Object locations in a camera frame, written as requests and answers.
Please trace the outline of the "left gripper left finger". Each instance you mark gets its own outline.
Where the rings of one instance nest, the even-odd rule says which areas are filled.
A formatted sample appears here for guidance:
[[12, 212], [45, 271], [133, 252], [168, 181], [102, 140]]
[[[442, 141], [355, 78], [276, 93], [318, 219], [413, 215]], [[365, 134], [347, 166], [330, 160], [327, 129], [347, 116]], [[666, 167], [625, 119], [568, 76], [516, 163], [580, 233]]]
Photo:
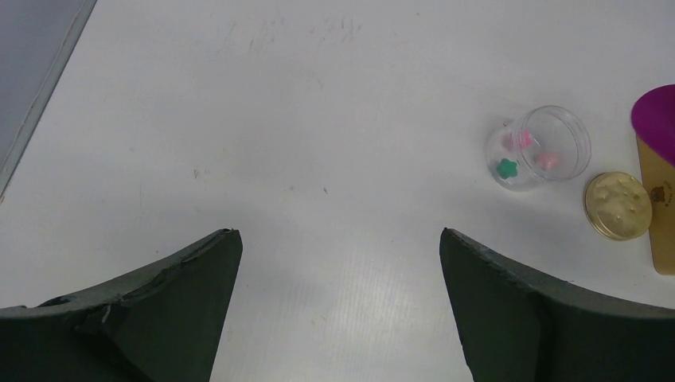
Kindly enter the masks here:
[[243, 252], [221, 229], [134, 271], [1, 311], [4, 381], [207, 381]]

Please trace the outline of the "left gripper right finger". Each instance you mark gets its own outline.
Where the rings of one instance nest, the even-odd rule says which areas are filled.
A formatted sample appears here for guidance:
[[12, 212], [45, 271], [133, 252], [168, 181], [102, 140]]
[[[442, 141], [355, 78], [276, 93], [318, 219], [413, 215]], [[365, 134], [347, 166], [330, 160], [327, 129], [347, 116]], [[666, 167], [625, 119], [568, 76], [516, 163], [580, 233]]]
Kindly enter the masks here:
[[673, 310], [582, 288], [450, 228], [439, 258], [474, 380], [673, 380]]

